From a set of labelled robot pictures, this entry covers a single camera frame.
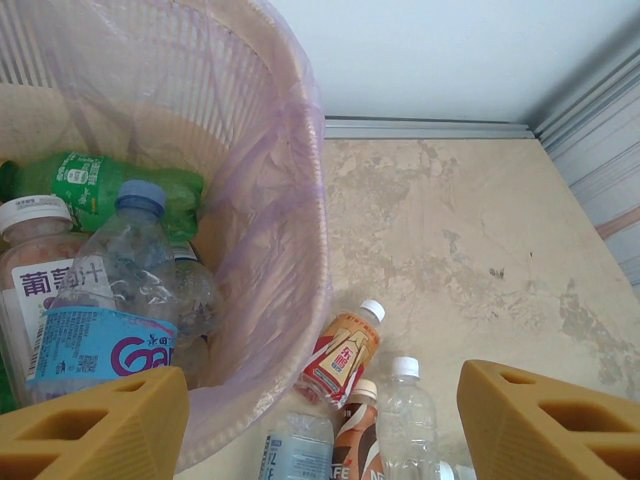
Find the purple plastic bag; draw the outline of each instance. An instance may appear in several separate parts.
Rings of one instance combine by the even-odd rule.
[[[4,0],[0,158],[77,150],[200,172],[198,238],[226,296],[178,471],[302,370],[325,320],[324,117],[306,56],[258,0]]]

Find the green bottle label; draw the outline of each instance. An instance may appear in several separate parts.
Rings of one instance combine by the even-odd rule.
[[[98,178],[107,157],[70,153],[60,164],[53,180],[53,194],[62,198],[78,226],[79,212],[98,215]]]

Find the green plastic bottle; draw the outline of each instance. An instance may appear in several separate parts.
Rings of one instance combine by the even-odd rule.
[[[204,180],[179,168],[154,170],[76,152],[56,153],[25,166],[4,162],[0,166],[0,200],[56,195],[67,203],[77,230],[95,232],[115,212],[120,186],[134,179],[155,183],[167,194],[162,223],[172,241],[196,235]]]
[[[0,356],[0,415],[12,412],[17,408],[18,404],[11,393],[9,376],[7,375],[7,371],[2,363],[2,357]]]

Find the brown bottle label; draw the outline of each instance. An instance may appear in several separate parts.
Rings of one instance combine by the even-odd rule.
[[[333,447],[331,480],[384,480],[375,407],[349,403]]]

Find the yellow plastic part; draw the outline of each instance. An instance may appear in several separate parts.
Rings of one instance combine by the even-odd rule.
[[[163,367],[0,416],[0,480],[171,479],[189,416]]]
[[[640,479],[640,404],[465,362],[458,410],[479,480]]]

